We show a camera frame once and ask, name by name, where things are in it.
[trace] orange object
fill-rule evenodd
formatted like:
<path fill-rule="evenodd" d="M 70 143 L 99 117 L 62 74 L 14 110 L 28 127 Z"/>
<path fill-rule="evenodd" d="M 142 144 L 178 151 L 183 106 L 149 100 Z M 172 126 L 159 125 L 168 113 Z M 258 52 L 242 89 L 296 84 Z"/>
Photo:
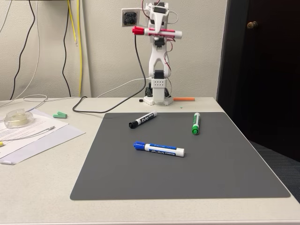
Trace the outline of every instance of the orange object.
<path fill-rule="evenodd" d="M 173 101 L 185 101 L 185 102 L 194 102 L 195 98 L 194 97 L 174 97 Z"/>

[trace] wall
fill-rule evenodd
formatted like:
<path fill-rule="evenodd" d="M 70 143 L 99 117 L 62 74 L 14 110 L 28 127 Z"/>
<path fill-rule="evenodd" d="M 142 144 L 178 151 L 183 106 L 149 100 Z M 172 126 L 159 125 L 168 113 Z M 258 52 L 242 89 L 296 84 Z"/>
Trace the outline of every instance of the wall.
<path fill-rule="evenodd" d="M 0 24 L 8 6 L 7 0 L 0 0 Z M 31 1 L 36 11 L 36 1 Z M 67 97 L 68 90 L 62 77 L 65 58 L 63 37 L 66 28 L 68 5 L 66 1 L 39 1 L 38 26 L 40 35 L 40 60 L 36 76 L 23 96 L 46 94 L 49 97 Z M 13 1 L 7 21 L 0 33 L 0 100 L 9 99 L 13 89 L 14 76 L 18 70 L 19 54 L 33 20 L 28 1 Z M 79 56 L 74 44 L 69 23 L 66 36 L 67 64 L 65 76 L 71 93 L 78 96 Z M 21 69 L 16 79 L 17 97 L 30 82 L 38 57 L 38 35 L 36 22 L 31 29 L 26 48 L 21 58 Z"/>
<path fill-rule="evenodd" d="M 84 0 L 90 79 L 94 97 L 129 80 L 142 78 L 131 28 L 120 24 L 121 8 L 140 7 L 140 0 Z M 179 14 L 179 21 L 169 28 L 183 31 L 169 54 L 174 96 L 216 97 L 227 0 L 169 0 L 170 9 Z M 0 0 L 0 23 L 8 1 Z M 36 2 L 32 1 L 35 11 Z M 40 1 L 38 24 L 41 37 L 41 57 L 36 78 L 25 92 L 66 97 L 68 91 L 61 75 L 64 61 L 63 35 L 67 3 Z M 27 1 L 12 3 L 7 22 L 0 33 L 0 100 L 11 95 L 13 77 L 17 71 L 18 55 L 32 22 Z M 73 96 L 78 95 L 79 56 L 69 24 L 65 75 Z M 146 76 L 151 45 L 146 37 L 137 37 L 137 46 Z M 17 78 L 16 94 L 26 87 L 37 59 L 37 32 L 32 28 L 22 56 Z M 142 81 L 107 94 L 107 97 L 129 96 L 142 86 Z"/>

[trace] stack of paper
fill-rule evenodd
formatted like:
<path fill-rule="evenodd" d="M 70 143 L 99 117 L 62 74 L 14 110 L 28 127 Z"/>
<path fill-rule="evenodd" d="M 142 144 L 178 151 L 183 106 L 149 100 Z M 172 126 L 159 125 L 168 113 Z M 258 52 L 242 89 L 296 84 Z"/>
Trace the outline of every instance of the stack of paper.
<path fill-rule="evenodd" d="M 35 137 L 4 142 L 5 145 L 0 148 L 1 164 L 17 164 L 42 151 L 84 134 L 77 128 L 60 120 L 55 120 L 43 112 L 38 110 L 32 110 L 31 112 L 34 114 L 35 120 L 27 127 L 7 129 L 4 123 L 0 123 L 0 140 L 28 136 L 52 126 L 55 126 L 55 128 Z"/>

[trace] white desk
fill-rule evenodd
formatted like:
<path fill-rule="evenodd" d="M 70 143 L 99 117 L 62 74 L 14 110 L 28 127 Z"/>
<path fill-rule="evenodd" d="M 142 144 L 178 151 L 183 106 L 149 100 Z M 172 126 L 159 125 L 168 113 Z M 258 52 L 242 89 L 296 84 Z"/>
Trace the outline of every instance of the white desk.
<path fill-rule="evenodd" d="M 72 112 L 79 99 L 47 102 L 38 109 L 61 111 L 86 134 L 17 165 L 0 165 L 0 224 L 300 224 L 293 196 L 273 199 L 72 201 L 69 196 L 104 115 Z M 101 111 L 122 98 L 85 99 L 79 110 Z M 17 100 L 0 115 L 36 103 Z M 170 106 L 130 99 L 112 112 L 223 112 L 211 97 Z"/>

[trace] black marker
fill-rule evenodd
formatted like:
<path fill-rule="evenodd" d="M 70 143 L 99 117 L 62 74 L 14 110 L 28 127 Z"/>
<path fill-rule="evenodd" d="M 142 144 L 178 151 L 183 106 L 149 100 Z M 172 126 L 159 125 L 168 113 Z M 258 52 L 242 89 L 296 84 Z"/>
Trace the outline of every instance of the black marker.
<path fill-rule="evenodd" d="M 129 127 L 131 129 L 134 129 L 134 128 L 138 127 L 139 125 L 141 125 L 142 123 L 145 123 L 145 122 L 153 119 L 157 115 L 158 115 L 158 113 L 156 111 L 150 112 L 147 115 L 142 116 L 141 118 L 138 118 L 137 120 L 129 123 Z"/>

